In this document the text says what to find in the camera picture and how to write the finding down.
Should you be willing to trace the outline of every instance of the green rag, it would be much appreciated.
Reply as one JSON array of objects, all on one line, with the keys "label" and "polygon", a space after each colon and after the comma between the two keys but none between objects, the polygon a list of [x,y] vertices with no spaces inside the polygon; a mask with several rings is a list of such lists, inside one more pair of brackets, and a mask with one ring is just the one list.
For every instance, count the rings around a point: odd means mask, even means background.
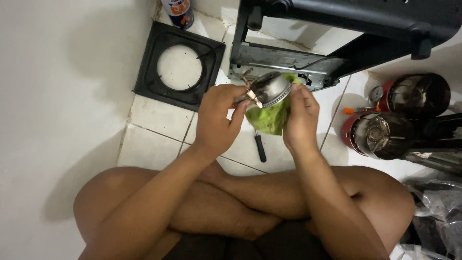
[{"label": "green rag", "polygon": [[[292,83],[302,83],[297,79],[296,73],[283,73],[287,81]],[[249,123],[265,134],[281,136],[282,129],[287,123],[290,112],[290,96],[288,95],[281,102],[267,108],[253,107],[245,113]]]}]

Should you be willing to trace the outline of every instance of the black screwdriver handle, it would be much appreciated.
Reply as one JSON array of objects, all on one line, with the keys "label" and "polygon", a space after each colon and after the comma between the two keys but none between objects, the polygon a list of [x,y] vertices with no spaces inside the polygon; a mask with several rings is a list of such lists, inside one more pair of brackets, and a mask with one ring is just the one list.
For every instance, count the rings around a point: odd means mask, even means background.
[{"label": "black screwdriver handle", "polygon": [[261,162],[266,162],[265,149],[263,149],[263,144],[261,142],[261,136],[255,136],[255,141],[257,142],[258,155],[260,156]]}]

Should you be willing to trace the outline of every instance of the aerosol can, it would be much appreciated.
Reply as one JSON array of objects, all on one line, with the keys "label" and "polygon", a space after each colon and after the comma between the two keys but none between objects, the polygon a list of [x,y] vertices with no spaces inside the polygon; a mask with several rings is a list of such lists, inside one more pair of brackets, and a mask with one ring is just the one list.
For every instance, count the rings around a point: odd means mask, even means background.
[{"label": "aerosol can", "polygon": [[193,25],[194,14],[190,0],[161,1],[167,14],[170,16],[173,26],[185,30]]}]

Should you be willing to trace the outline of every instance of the hand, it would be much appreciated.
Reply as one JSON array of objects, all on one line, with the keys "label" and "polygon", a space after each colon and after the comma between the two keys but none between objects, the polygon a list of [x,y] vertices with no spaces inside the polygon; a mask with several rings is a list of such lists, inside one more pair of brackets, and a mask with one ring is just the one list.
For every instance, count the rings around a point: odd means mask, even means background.
[{"label": "hand", "polygon": [[304,85],[294,85],[290,93],[291,110],[284,129],[284,144],[292,156],[319,152],[316,128],[319,104]]},{"label": "hand", "polygon": [[226,152],[241,130],[250,100],[236,105],[231,120],[226,118],[234,98],[247,92],[245,86],[225,84],[211,87],[202,98],[193,145],[214,160]]}]

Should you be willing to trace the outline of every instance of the leg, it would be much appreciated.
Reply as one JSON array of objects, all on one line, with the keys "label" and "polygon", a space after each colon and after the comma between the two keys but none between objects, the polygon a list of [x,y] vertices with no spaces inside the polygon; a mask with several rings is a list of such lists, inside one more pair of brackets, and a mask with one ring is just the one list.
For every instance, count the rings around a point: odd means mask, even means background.
[{"label": "leg", "polygon": [[[75,219],[84,241],[91,240],[102,221],[156,174],[153,170],[119,167],[91,179],[74,202]],[[196,181],[172,217],[170,229],[153,250],[166,248],[166,254],[180,237],[173,230],[252,240],[279,222],[278,217],[251,210],[228,193]]]},{"label": "leg", "polygon": [[[200,180],[228,192],[249,208],[284,219],[310,215],[295,171],[237,177],[226,174],[217,163],[210,169]],[[411,222],[415,211],[412,196],[397,180],[372,168],[333,166],[332,170],[391,252]]]}]

